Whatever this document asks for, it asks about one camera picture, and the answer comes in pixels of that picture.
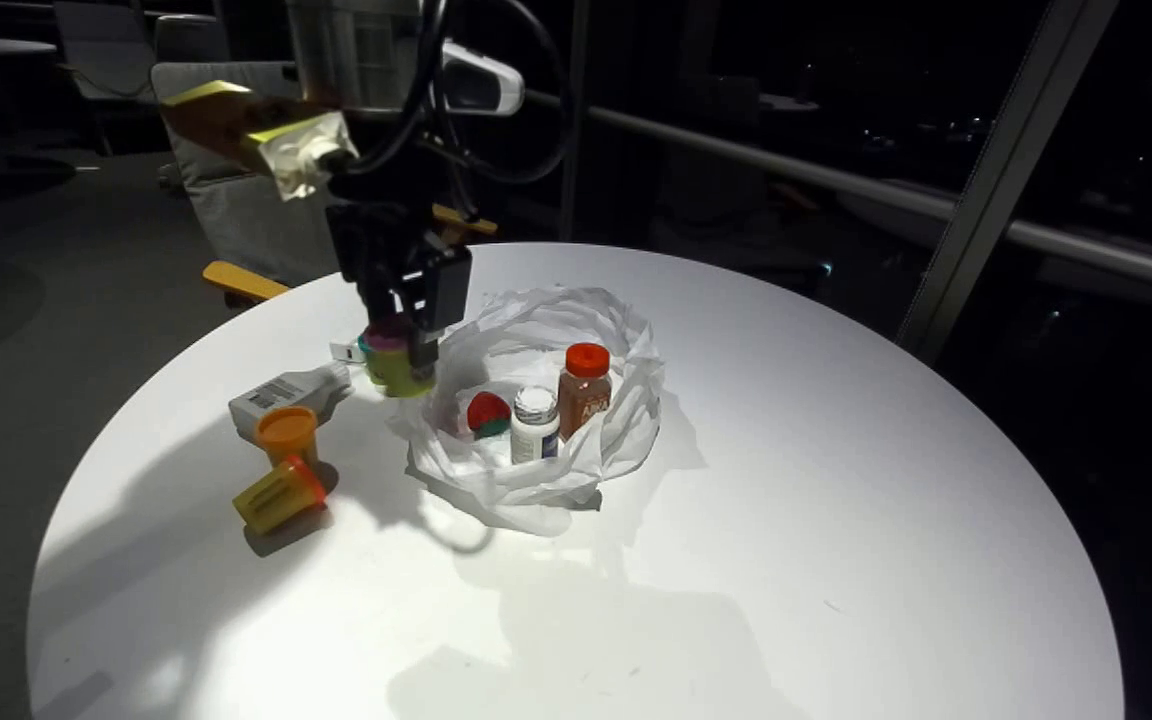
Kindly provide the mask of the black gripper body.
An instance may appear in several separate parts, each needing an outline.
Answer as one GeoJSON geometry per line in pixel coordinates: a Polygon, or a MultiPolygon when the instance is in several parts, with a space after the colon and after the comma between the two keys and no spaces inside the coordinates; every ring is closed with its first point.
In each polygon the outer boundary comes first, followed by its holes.
{"type": "Polygon", "coordinates": [[[402,298],[402,325],[416,330],[416,276],[429,266],[470,251],[436,225],[436,185],[424,169],[389,165],[380,173],[336,173],[325,208],[338,276],[356,289],[362,276],[392,282],[402,298]]]}

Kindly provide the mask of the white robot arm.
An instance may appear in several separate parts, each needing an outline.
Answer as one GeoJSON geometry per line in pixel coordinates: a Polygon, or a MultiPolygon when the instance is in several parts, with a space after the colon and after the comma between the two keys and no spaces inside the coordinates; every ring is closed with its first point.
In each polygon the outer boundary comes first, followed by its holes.
{"type": "Polygon", "coordinates": [[[316,159],[338,276],[366,325],[362,349],[436,354],[462,315],[481,212],[462,179],[536,179],[466,150],[462,121],[522,110],[522,72],[454,37],[466,0],[286,0],[305,97],[345,150],[316,159]]]}

